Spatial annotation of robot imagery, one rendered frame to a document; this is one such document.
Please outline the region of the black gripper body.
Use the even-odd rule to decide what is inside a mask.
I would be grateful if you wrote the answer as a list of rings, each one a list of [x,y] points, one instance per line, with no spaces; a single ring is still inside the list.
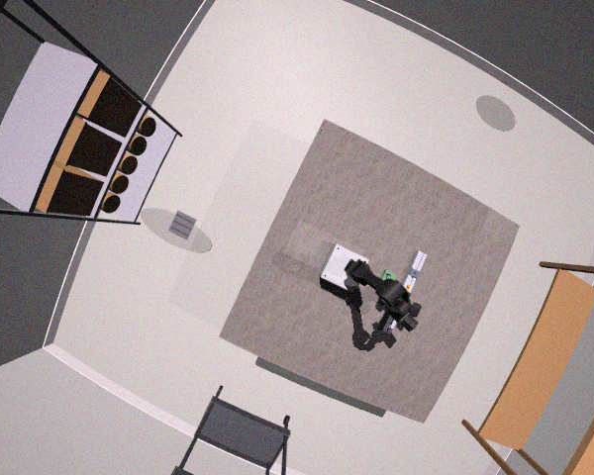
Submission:
[[[411,312],[412,312],[412,313],[411,313],[410,315],[416,318],[416,317],[418,316],[418,314],[419,314],[419,312],[420,312],[421,308],[422,308],[422,307],[421,307],[421,305],[420,305],[420,304],[418,304],[418,303],[414,302],[414,304],[413,304],[413,307],[412,307],[412,309],[411,309]]]

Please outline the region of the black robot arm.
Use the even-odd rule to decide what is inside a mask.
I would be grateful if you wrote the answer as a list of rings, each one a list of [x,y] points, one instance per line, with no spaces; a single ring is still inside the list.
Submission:
[[[410,291],[407,291],[398,280],[382,280],[372,274],[370,270],[370,265],[360,259],[350,260],[345,268],[346,274],[355,282],[359,282],[363,286],[369,285],[376,290],[378,299],[399,325],[401,324],[408,332],[415,329],[418,322],[410,315],[413,307],[409,301]],[[397,300],[399,301],[396,302]]]

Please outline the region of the green tray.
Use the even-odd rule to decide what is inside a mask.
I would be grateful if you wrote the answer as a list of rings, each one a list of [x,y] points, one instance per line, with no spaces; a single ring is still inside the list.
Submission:
[[[387,274],[390,274],[391,276],[388,276],[388,275],[386,275],[386,273],[387,273]],[[392,280],[395,280],[395,279],[396,279],[396,277],[397,277],[397,275],[396,275],[396,274],[394,274],[394,273],[392,273],[392,272],[390,272],[390,271],[388,271],[388,270],[386,270],[386,269],[385,269],[385,271],[384,271],[384,273],[383,273],[383,275],[382,275],[382,278],[381,278],[381,279],[382,279],[382,280],[386,280],[386,279],[392,279]]]

